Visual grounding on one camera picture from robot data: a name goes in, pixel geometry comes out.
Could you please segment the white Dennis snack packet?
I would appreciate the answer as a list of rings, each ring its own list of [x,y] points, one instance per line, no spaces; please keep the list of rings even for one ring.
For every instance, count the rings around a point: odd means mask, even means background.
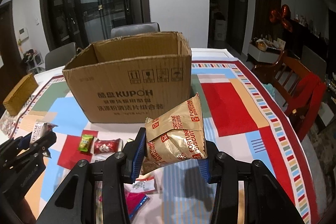
[[[34,144],[41,137],[45,136],[46,133],[51,131],[57,125],[44,121],[36,121],[31,133],[30,144]]]

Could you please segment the red snack packet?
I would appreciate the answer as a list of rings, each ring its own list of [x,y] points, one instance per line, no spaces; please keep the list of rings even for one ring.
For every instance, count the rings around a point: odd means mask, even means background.
[[[122,139],[100,140],[95,139],[93,142],[93,154],[116,153],[122,150]]]

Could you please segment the white cracker packet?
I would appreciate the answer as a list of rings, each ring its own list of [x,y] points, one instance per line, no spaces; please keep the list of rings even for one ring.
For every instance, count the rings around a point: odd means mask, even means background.
[[[156,191],[154,177],[137,179],[133,184],[125,184],[125,189],[130,193],[150,193]]]

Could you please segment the gold fortune biscuits bag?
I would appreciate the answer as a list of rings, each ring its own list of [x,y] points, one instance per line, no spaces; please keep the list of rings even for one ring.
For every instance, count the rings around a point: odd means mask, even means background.
[[[199,94],[158,118],[147,117],[145,128],[146,156],[142,174],[188,159],[207,158]]]

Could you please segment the green candy packet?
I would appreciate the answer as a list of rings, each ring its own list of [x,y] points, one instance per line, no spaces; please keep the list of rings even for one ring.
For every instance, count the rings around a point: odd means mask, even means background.
[[[93,135],[83,134],[78,146],[80,152],[89,152],[93,141]]]

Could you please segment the woven straw tissue box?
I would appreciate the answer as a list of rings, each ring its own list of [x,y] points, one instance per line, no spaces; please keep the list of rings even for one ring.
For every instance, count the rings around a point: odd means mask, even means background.
[[[16,116],[37,87],[34,75],[32,73],[25,75],[3,101],[7,112],[11,116]]]

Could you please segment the magenta snack packet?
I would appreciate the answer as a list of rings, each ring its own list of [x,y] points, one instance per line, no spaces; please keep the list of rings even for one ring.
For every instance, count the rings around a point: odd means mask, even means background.
[[[148,196],[144,193],[133,193],[125,190],[125,199],[129,219],[132,219],[148,200]]]

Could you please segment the colourful patterned tablecloth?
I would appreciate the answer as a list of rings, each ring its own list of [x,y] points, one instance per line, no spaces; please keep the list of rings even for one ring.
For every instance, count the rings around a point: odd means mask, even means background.
[[[317,223],[316,194],[302,145],[288,118],[260,81],[227,50],[193,49],[192,91],[201,99],[207,140],[236,160],[261,160],[278,179],[305,223]],[[82,158],[80,137],[136,136],[137,123],[91,123],[56,68],[36,75],[38,88],[21,113],[1,118],[1,140],[24,136],[37,120],[55,125],[56,143],[46,170],[27,193],[39,215],[74,164]],[[155,191],[133,218],[134,223],[208,223],[215,185],[202,178],[198,163],[186,160],[151,174]]]

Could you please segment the brown cardboard box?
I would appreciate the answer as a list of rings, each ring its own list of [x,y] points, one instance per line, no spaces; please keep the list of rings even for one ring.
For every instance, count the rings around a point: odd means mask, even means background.
[[[90,44],[63,69],[91,123],[142,123],[190,98],[189,42],[180,32],[151,32]]]

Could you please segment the grey chair near left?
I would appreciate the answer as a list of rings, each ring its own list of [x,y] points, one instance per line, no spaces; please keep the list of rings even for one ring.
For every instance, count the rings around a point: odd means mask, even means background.
[[[56,48],[46,54],[45,64],[46,70],[49,71],[54,68],[58,68],[66,65],[76,55],[77,48],[76,43],[72,42]]]

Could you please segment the grey chair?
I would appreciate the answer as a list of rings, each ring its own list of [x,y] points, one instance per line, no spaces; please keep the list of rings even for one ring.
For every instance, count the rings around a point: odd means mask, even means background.
[[[58,68],[66,65],[76,55],[77,48],[76,43],[72,42],[56,48],[46,54],[45,64],[46,70],[49,71],[54,68]]]
[[[160,26],[156,22],[131,24],[121,27],[112,28],[110,37],[117,38],[122,36],[132,36],[138,34],[145,34],[150,32],[160,32]]]

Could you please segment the white shoe rack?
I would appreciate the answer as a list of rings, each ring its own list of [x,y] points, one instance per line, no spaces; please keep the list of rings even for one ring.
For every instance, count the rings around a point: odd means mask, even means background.
[[[33,75],[45,71],[45,63],[40,52],[30,49],[23,54],[23,62],[26,65],[27,73]]]

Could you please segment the teal cloth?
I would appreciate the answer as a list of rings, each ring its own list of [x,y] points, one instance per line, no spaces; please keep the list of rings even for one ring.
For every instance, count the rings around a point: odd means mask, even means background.
[[[275,88],[272,84],[264,84],[264,88],[267,90],[267,92],[270,94],[270,96],[275,99]]]

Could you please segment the grey chair centre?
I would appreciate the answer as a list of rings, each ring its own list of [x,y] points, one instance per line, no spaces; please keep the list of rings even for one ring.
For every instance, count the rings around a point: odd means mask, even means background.
[[[132,36],[138,34],[145,34],[150,32],[160,32],[160,26],[156,22],[131,24],[121,27],[112,28],[110,37],[117,38],[122,36]]]

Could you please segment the red foil balloon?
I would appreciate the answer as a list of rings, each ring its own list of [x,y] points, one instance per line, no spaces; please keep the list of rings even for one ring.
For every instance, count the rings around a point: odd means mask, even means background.
[[[290,23],[290,8],[288,5],[282,5],[281,9],[272,9],[269,14],[271,23],[280,22],[281,25],[289,32],[293,31]]]

